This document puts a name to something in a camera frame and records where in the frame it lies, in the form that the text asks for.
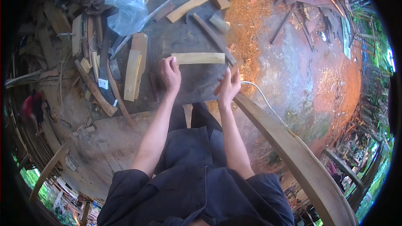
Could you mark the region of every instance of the sawdust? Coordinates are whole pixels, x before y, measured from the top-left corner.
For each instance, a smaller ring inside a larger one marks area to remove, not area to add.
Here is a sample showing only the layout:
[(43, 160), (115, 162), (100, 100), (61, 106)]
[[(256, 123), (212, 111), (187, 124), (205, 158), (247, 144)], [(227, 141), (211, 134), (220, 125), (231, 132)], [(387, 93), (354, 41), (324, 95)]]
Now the sawdust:
[[(240, 74), (245, 81), (256, 83), (260, 73), (260, 47), (258, 37), (261, 32), (262, 16), (270, 13), (271, 0), (230, 0), (225, 20), (230, 22), (231, 31), (227, 35), (228, 46), (235, 59), (243, 59)], [(242, 93), (251, 94), (255, 88), (242, 85)]]

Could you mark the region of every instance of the dirt ground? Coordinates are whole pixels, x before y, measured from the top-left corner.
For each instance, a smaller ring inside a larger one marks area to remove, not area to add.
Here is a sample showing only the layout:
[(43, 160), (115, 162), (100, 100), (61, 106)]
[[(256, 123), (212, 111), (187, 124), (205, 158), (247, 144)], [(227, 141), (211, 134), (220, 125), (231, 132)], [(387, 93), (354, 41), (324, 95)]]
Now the dirt ground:
[[(231, 0), (232, 6), (225, 16), (232, 27), (227, 37), (228, 47), (235, 58), (245, 61), (240, 69), (244, 80), (261, 88), (276, 113), (320, 159), (325, 146), (332, 145), (340, 136), (341, 127), (352, 116), (359, 101), (361, 52), (352, 47), (349, 60), (338, 38), (330, 45), (316, 33), (312, 34), (315, 44), (312, 52), (294, 15), (285, 24), (278, 42), (271, 45), (270, 41), (290, 9), (283, 3), (273, 7), (275, 1)], [(152, 113), (131, 115), (136, 125), (134, 129), (127, 126), (123, 117), (98, 120), (93, 123), (97, 130), (90, 132), (89, 141), (83, 143), (72, 134), (89, 118), (84, 97), (78, 98), (80, 87), (63, 88), (63, 110), (56, 88), (43, 89), (58, 120), (64, 119), (72, 125), (68, 128), (60, 122), (55, 124), (60, 139), (73, 145), (70, 157), (75, 169), (62, 163), (63, 179), (76, 191), (103, 201), (113, 173), (127, 169), (133, 161)], [(274, 115), (254, 87), (242, 86), (242, 92)], [(217, 102), (207, 105), (220, 122)], [(269, 142), (234, 103), (233, 111), (253, 170), (277, 173), (284, 189), (294, 184), (294, 177)], [(185, 113), (189, 124), (191, 105), (185, 105)], [(60, 145), (52, 139), (46, 126), (45, 134), (56, 151)]]

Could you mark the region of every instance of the concrete floor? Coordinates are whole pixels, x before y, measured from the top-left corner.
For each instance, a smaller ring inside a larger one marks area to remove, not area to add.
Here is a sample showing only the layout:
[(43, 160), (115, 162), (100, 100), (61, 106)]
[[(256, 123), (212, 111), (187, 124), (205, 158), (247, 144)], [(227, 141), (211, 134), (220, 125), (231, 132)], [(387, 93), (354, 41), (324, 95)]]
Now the concrete floor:
[[(324, 147), (334, 143), (339, 135), (339, 124), (344, 124), (354, 112), (360, 94), (361, 53), (352, 47), (352, 60), (349, 60), (338, 39), (331, 46), (316, 33), (313, 34), (316, 47), (312, 52), (294, 16), (286, 23), (278, 42), (270, 45), (269, 41), (285, 15), (275, 14), (263, 20), (262, 28), (267, 31), (258, 37), (261, 55), (257, 84), (276, 113), (319, 157)], [(128, 127), (123, 117), (98, 120), (93, 123), (97, 130), (89, 133), (89, 143), (83, 143), (72, 135), (89, 118), (83, 97), (77, 98), (80, 87), (63, 89), (63, 110), (55, 87), (43, 87), (43, 90), (58, 119), (72, 124), (71, 129), (60, 122), (54, 125), (60, 139), (72, 143), (69, 158), (75, 170), (67, 168), (63, 162), (62, 178), (76, 191), (97, 201), (105, 200), (113, 173), (127, 169), (135, 158), (152, 113), (131, 115), (135, 128)], [(250, 97), (272, 114), (258, 92)], [(189, 125), (192, 107), (185, 105), (184, 108)], [(253, 170), (278, 173), (283, 177), (284, 189), (295, 183), (269, 142), (235, 104), (233, 110)], [(216, 105), (210, 112), (220, 122)], [(60, 145), (52, 138), (49, 128), (44, 127), (51, 148), (56, 151)]]

